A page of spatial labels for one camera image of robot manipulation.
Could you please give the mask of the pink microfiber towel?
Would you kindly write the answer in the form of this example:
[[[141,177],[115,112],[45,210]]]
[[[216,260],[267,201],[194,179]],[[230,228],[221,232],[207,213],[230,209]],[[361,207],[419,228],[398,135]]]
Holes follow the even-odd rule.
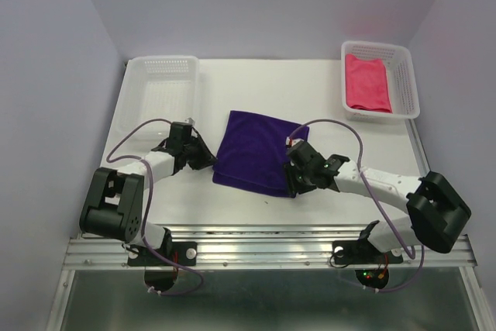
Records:
[[[392,113],[387,71],[380,59],[345,56],[345,96],[351,109]]]

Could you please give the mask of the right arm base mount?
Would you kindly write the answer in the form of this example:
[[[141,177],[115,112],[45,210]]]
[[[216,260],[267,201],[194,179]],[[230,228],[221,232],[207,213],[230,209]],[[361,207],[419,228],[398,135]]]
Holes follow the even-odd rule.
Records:
[[[391,250],[381,253],[367,240],[378,223],[378,220],[369,223],[356,240],[335,240],[329,265],[340,269],[350,265],[402,264],[404,260],[401,254],[395,256]]]

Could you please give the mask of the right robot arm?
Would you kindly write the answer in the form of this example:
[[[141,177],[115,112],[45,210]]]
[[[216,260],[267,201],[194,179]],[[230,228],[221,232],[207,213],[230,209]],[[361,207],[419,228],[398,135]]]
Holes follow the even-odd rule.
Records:
[[[472,216],[454,187],[434,171],[424,177],[403,176],[337,154],[324,158],[305,140],[288,147],[287,156],[284,171],[292,196],[329,189],[373,201],[383,219],[369,223],[353,244],[353,252],[365,261],[418,245],[449,253]],[[402,211],[404,217],[391,219],[385,205]]]

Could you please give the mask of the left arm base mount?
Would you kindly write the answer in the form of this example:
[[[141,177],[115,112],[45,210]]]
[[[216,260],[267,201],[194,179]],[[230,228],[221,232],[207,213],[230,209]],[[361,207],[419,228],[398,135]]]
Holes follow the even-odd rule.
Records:
[[[126,244],[122,247],[128,254],[127,264],[130,267],[170,266],[146,247]],[[161,245],[154,250],[176,264],[188,267],[196,265],[198,244],[195,241],[175,241],[169,229],[165,229]]]

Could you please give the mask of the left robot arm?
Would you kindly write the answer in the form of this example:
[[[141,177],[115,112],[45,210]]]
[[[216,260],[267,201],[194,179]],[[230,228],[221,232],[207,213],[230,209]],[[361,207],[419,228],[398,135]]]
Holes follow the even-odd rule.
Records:
[[[146,255],[155,264],[168,262],[173,247],[170,230],[147,218],[153,186],[186,166],[200,171],[217,162],[193,125],[166,123],[170,125],[167,138],[145,156],[113,157],[115,151],[110,151],[107,163],[119,160],[130,163],[118,169],[100,167],[94,172],[79,219],[83,233],[146,247]]]

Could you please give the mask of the purple towel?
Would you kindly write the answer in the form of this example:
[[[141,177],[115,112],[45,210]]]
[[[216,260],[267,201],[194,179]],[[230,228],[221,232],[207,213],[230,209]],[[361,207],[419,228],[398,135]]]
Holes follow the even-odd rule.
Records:
[[[289,198],[284,173],[286,139],[298,130],[306,140],[309,128],[252,112],[231,111],[213,166],[212,181],[257,194]]]

